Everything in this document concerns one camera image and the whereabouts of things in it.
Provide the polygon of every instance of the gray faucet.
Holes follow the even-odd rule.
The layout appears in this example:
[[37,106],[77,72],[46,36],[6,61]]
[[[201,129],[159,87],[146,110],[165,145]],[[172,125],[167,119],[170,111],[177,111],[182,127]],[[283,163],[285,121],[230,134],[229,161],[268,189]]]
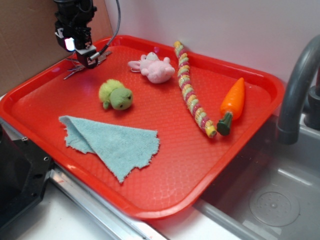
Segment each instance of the gray faucet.
[[[304,48],[290,76],[276,124],[278,142],[289,145],[298,141],[302,112],[305,125],[320,130],[319,67],[320,35]],[[316,84],[310,87],[317,71]]]

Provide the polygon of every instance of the stuffed bunny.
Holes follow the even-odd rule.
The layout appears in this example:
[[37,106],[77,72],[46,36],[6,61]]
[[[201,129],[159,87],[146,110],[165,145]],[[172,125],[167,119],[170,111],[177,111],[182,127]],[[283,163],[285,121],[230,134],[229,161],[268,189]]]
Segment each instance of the stuffed bunny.
[[132,72],[141,72],[154,84],[168,81],[175,73],[175,69],[170,65],[170,59],[165,57],[161,61],[154,52],[150,52],[148,55],[143,54],[139,61],[128,62],[128,66]]

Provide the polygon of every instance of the microfiber cloth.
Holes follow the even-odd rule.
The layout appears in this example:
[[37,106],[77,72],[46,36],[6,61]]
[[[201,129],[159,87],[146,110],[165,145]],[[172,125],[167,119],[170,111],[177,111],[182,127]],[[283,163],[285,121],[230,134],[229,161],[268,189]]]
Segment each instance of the microfiber cloth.
[[157,131],[113,125],[84,118],[61,116],[66,146],[84,154],[97,154],[120,183],[134,168],[149,165],[158,152]]

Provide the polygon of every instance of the tray rim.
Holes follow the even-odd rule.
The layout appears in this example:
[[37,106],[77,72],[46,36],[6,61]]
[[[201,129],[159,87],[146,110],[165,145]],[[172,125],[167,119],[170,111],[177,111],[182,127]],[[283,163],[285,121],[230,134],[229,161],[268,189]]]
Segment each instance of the tray rim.
[[[103,38],[95,43],[95,45],[101,45],[108,41],[110,38],[106,37]],[[164,44],[156,43],[153,41],[128,36],[128,35],[119,35],[115,39],[115,41],[112,42],[110,46],[121,46],[126,41],[135,42],[137,43],[137,47],[141,48],[143,47],[144,51],[145,49],[149,48],[150,52],[152,52],[155,47],[160,48],[163,50],[160,54],[160,56],[168,55],[174,56],[174,48],[173,46],[167,46]],[[204,62],[215,62],[216,65],[230,68],[231,70],[237,70],[241,71],[242,74],[246,74],[248,76],[255,75],[256,77],[267,79],[268,84],[273,85],[274,90],[276,91],[276,94],[274,96],[271,96],[271,103],[268,105],[262,114],[260,114],[255,121],[252,123],[253,127],[248,128],[242,135],[241,139],[245,142],[245,144],[250,140],[250,138],[258,131],[258,129],[264,124],[264,122],[269,118],[270,115],[274,112],[274,110],[278,107],[278,105],[282,102],[283,95],[284,95],[284,85],[282,82],[275,76],[256,70],[253,68],[241,66],[235,63],[227,62],[224,60],[219,60],[213,57],[204,56],[201,54],[197,54],[194,52],[188,52],[189,58],[201,58],[204,60]],[[18,85],[17,87],[10,90],[1,100],[0,100],[0,117],[2,117],[6,122],[8,122],[10,125],[12,125],[17,131],[19,131],[24,136],[27,136],[29,139],[34,141],[39,147],[41,147],[44,151],[48,152],[49,154],[52,154],[52,158],[54,160],[56,159],[69,159],[65,155],[63,155],[60,151],[56,151],[56,148],[51,146],[50,144],[46,143],[44,140],[41,139],[36,133],[32,132],[31,130],[24,127],[24,125],[17,119],[15,119],[12,115],[10,115],[10,107],[14,105],[14,103],[22,98],[23,96],[27,95],[28,93],[32,92],[37,88],[37,86],[42,86],[44,83],[50,81],[51,79],[49,77],[45,77],[42,79],[43,76],[46,76],[48,74],[61,74],[62,72],[66,71],[70,67],[66,67],[66,59],[63,59],[53,66],[49,67],[48,69],[40,72],[39,74],[35,75],[34,77],[30,78],[29,80],[25,81],[24,83]],[[21,89],[28,88],[30,91],[24,92],[24,94],[21,93]],[[214,166],[214,168],[220,168],[219,171],[214,171],[211,169],[203,178],[202,180],[192,189],[190,193],[187,194],[187,196],[181,200],[180,202],[176,203],[175,205],[172,205],[168,208],[161,209],[161,210],[145,210],[141,209],[137,206],[130,205],[127,199],[125,199],[122,195],[120,195],[115,190],[111,189],[110,187],[107,187],[106,185],[101,184],[101,182],[98,179],[91,179],[90,184],[94,187],[90,186],[95,192],[97,192],[99,195],[101,195],[103,198],[106,198],[104,195],[107,193],[108,198],[106,200],[110,201],[114,206],[119,208],[121,211],[125,212],[126,214],[142,219],[142,220],[151,220],[151,219],[160,219],[164,217],[168,217],[170,215],[173,215],[189,206],[191,206],[200,194],[206,189],[206,187],[214,181],[214,179],[219,175],[219,173],[223,170],[223,167],[219,167],[222,162],[223,165],[228,165],[229,162],[235,157],[235,155],[241,150],[242,147],[237,146],[237,144],[234,144],[230,147],[230,149],[220,158],[220,160],[217,162],[217,164]],[[70,174],[84,182],[84,179],[87,177],[87,173],[82,171],[79,168],[72,169],[72,172],[70,169],[66,169]]]

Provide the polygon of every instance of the sink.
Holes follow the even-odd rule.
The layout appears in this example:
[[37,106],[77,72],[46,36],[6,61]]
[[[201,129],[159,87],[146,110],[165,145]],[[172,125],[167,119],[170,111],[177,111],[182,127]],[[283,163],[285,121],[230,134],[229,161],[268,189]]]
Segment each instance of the sink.
[[298,142],[283,145],[275,140],[276,120],[268,119],[200,201],[213,218],[250,234],[243,239],[317,240],[320,132],[301,125]]

